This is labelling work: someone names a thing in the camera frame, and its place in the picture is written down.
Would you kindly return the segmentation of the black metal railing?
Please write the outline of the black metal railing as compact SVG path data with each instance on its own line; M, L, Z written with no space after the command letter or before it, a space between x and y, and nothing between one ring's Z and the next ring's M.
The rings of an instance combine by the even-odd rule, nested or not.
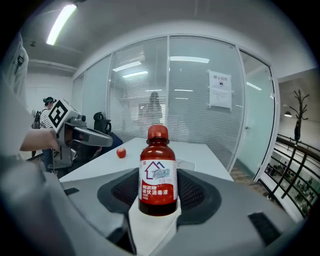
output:
M320 198L320 149L279 134L259 180L294 221L306 218Z

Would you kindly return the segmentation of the white paper notice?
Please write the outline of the white paper notice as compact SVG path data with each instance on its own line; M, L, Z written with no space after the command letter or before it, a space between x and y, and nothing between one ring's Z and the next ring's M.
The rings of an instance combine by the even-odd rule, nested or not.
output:
M208 70L209 77L209 107L232 109L232 76Z

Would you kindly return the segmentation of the person's left forearm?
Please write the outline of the person's left forearm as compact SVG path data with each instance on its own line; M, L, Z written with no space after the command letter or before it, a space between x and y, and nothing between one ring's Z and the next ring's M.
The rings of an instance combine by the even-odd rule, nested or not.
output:
M60 151L56 133L52 128L31 129L25 136L20 151L38 151L54 149Z

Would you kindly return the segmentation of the black coat rack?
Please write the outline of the black coat rack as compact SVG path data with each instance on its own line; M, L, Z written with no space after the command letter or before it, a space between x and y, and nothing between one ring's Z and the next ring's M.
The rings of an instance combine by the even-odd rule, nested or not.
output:
M299 108L298 110L296 110L293 107L290 107L290 108L295 111L296 125L294 128L294 140L295 140L295 144L297 145L301 138L302 120L308 119L308 117L303 117L304 113L307 111L307 106L308 106L307 104L304 104L304 100L310 95L307 94L305 96L302 96L300 89L298 89L298 92L294 91L294 94L295 94L295 98L298 100Z

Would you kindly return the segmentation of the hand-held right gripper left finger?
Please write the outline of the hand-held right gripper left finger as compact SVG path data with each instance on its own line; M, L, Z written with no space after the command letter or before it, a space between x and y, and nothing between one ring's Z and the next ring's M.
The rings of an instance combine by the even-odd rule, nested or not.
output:
M137 254L129 210L138 196L138 168L62 182L65 194L84 219L105 239Z

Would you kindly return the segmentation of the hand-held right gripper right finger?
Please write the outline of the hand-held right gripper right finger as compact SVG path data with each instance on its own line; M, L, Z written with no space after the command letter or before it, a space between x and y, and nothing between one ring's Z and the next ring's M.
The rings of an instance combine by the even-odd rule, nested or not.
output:
M159 256L281 256L296 224L253 189L178 170L181 215Z

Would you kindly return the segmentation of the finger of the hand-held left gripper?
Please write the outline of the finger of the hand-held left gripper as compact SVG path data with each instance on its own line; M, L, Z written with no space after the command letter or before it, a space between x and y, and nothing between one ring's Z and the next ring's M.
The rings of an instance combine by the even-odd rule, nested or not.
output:
M72 130L73 142L95 147L109 147L113 144L111 136L95 129L76 126Z

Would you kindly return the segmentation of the black mesh office chair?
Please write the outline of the black mesh office chair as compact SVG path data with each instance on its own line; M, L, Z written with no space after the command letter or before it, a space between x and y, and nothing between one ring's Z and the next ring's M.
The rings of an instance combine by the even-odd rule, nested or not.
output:
M103 119L101 121L101 132L103 132L104 134L109 135L112 129L112 124L111 124L111 120L110 119Z

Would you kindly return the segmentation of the person's white shirt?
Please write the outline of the person's white shirt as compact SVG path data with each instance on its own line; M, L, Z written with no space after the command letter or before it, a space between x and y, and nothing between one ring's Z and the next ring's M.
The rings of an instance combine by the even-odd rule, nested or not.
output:
M18 32L0 62L0 86L7 87L26 106L26 77L29 56Z

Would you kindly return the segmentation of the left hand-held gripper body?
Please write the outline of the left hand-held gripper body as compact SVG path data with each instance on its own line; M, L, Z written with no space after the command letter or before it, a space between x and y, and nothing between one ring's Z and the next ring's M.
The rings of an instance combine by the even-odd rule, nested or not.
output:
M86 116L65 99L60 99L51 109L48 119L59 144L60 162L69 165L77 157L77 152L70 146L72 139L66 139L66 130L73 131L75 127L86 128Z

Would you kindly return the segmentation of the long ceiling light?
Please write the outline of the long ceiling light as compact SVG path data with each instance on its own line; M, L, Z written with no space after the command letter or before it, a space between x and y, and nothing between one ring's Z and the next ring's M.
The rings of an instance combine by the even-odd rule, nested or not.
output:
M47 37L46 43L48 45L53 46L56 43L62 28L76 9L75 4L68 4L60 11Z

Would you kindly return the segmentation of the small red-capped bottle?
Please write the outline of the small red-capped bottle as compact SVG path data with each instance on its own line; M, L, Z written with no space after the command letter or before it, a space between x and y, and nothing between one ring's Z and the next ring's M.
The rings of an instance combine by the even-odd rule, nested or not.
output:
M178 205L178 175L174 151L167 127L149 127L147 147L140 154L138 172L138 208L149 216L174 213Z

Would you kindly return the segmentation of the blue office chair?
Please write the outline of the blue office chair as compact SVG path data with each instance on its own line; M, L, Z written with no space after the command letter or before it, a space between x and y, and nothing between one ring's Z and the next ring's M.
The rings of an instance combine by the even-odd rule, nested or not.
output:
M123 144L123 141L114 132L111 131L109 135L112 137L112 145L110 146L111 150Z

